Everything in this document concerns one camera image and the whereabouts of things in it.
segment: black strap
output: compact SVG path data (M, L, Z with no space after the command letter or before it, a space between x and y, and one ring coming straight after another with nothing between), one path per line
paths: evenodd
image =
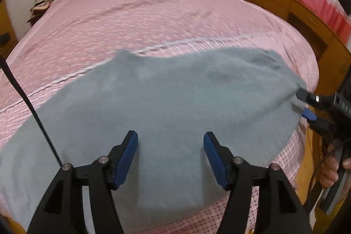
M0 55L0 68L3 70L5 76L8 78L9 82L12 84L12 86L15 88L15 90L18 92L18 94L22 97L22 99L24 100L24 102L27 104L27 106L29 107L30 111L32 112L37 124L39 125L40 130L42 131L47 143L49 144L52 153L54 153L54 156L57 160L57 162L59 163L60 167L62 167L62 162L59 158L59 155L57 154L55 147L53 146L43 124L41 123L38 114L36 113L34 107L32 106L32 104L30 103L26 93L23 91L23 89L21 88L21 86L19 85L19 83L17 82L17 80L15 79L15 77L13 76L10 68L8 67L5 59Z
M313 207L315 207L315 204L317 203L322 190L323 187L321 183L319 181L316 181L315 186L312 188L311 192L308 193L307 200L304 204L304 209L306 210L308 216L310 216Z

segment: human hand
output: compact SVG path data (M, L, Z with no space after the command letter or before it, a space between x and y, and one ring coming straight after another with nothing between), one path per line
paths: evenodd
M328 152L332 151L334 149L333 144L329 144L328 146ZM351 170L351 158L346 159L343 161L343 167L345 170ZM334 156L329 156L323 166L322 166L322 176L319 179L321 185L325 188L329 188L333 186L333 184L339 179L338 176L338 171L339 169L339 163L335 159ZM349 190L351 188L351 175L348 176L344 188L341 192L340 195L340 201L343 200L343 198L348 194Z

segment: screw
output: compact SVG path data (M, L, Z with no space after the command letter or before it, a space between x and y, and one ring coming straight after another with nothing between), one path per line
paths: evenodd
M68 171L70 168L71 168L71 164L69 164L69 163L66 163L62 166L62 170L64 170L64 171Z
M276 163L270 164L271 169L278 171L280 170L280 166Z
M106 164L108 162L108 157L102 156L99 158L99 163L100 164Z
M242 163L244 162L244 160L243 160L243 158L241 158L241 157L234 157L233 162L234 162L235 164L240 165L240 164L242 164Z

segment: finger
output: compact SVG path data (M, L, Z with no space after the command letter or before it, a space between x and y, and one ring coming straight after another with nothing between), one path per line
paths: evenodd
M324 167L322 169L322 173L326 176L327 179L333 182L336 182L339 179L338 173L328 167Z
M329 180L325 175L322 175L319 179L319 182L323 187L332 187L334 182Z
M329 156L328 158L326 158L325 164L333 171L337 171L339 168L339 163L334 156Z
M343 167L345 170L351 170L351 158L348 158L345 161L343 161Z
M328 145L328 153L331 152L331 151L333 151L334 148L335 148L335 147L334 147L333 144L329 144L329 145Z

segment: nightstand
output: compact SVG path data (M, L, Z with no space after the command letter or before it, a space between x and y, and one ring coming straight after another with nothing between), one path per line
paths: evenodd
M6 59L13 48L16 47L18 41L13 31L10 18L8 17L4 0L0 3L0 36L1 35L3 35L3 40L0 44L0 54Z

